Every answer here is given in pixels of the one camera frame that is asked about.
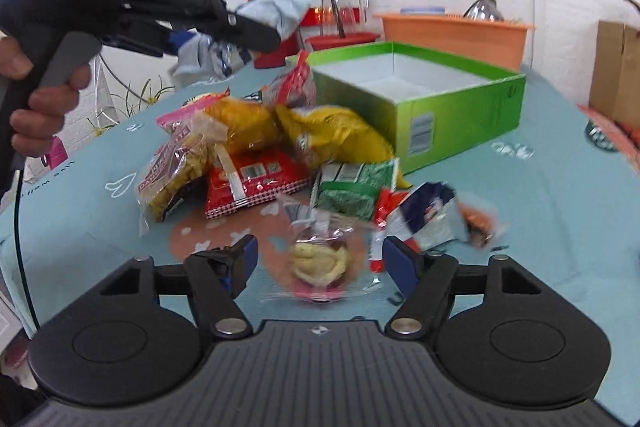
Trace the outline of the person's left hand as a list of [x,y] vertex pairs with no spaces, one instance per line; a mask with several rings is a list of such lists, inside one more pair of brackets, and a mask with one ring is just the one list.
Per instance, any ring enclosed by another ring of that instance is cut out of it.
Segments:
[[[1,38],[1,76],[22,81],[34,65],[11,37]],[[39,157],[51,150],[53,137],[64,127],[65,116],[78,106],[80,91],[91,82],[88,64],[79,66],[61,86],[42,87],[32,92],[26,109],[10,118],[14,130],[12,146],[26,157]]]

